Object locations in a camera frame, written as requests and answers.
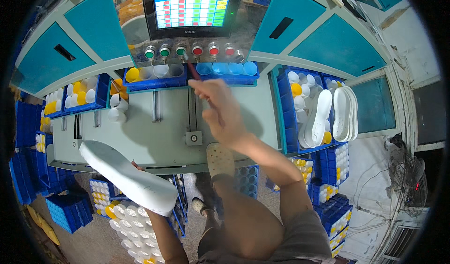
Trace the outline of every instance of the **control panel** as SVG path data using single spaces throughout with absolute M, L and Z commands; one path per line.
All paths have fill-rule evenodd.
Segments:
M 243 62 L 267 11 L 248 0 L 115 0 L 115 5 L 137 67 L 185 63 L 186 57 L 192 63 Z

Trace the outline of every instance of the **person's arm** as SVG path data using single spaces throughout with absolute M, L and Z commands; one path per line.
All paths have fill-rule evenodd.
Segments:
M 222 80 L 188 83 L 212 109 L 202 116 L 220 143 L 254 160 L 267 176 L 280 187 L 280 215 L 283 223 L 302 211 L 312 209 L 303 176 L 284 155 L 247 132 L 239 103 Z
M 140 171 L 145 168 L 138 166 L 134 161 L 131 164 Z M 156 240 L 158 242 L 161 255 L 167 264 L 188 264 L 188 256 L 183 249 L 180 240 L 175 236 L 175 232 L 169 226 L 166 217 L 161 216 L 153 211 L 145 209 L 152 222 L 155 231 Z

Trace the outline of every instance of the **white wall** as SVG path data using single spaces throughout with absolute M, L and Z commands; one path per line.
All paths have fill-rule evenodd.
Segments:
M 412 83 L 416 84 L 440 75 L 438 61 L 427 31 L 408 0 L 403 0 L 383 12 L 368 4 L 361 4 L 376 26 L 398 9 L 409 7 L 392 25 L 380 30 L 386 46 L 397 47 L 399 54 L 406 58 Z
M 381 244 L 387 221 L 383 217 L 357 210 L 356 205 L 389 219 L 389 208 L 394 208 L 397 200 L 394 198 L 391 203 L 387 196 L 386 188 L 391 185 L 391 180 L 388 171 L 383 170 L 388 168 L 393 148 L 396 147 L 391 143 L 385 146 L 385 137 L 349 142 L 349 177 L 339 186 L 339 192 L 348 197 L 353 205 L 353 213 L 344 247 L 339 253 L 342 257 L 368 263 Z

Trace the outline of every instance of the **red push button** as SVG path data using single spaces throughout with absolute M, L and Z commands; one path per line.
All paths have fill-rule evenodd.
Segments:
M 200 55 L 202 54 L 203 50 L 201 48 L 195 48 L 194 50 L 192 50 L 192 53 L 194 53 L 195 55 Z
M 225 50 L 225 53 L 227 55 L 233 55 L 234 54 L 234 49 L 233 48 L 229 48 L 229 49 Z
M 219 53 L 219 50 L 217 48 L 211 48 L 209 50 L 209 54 L 211 55 L 216 55 L 217 53 Z

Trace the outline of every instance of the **green push button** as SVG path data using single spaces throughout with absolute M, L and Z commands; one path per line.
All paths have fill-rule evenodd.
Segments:
M 178 48 L 178 49 L 176 50 L 176 54 L 177 54 L 177 55 L 184 55 L 185 52 L 186 52 L 186 50 L 184 50 L 183 48 Z
M 154 56 L 154 54 L 151 53 L 150 51 L 145 53 L 145 57 L 148 58 L 148 59 L 153 58 L 153 56 Z
M 166 57 L 166 56 L 169 56 L 170 52 L 167 49 L 165 49 L 165 50 L 161 50 L 160 54 L 161 54 L 161 56 Z

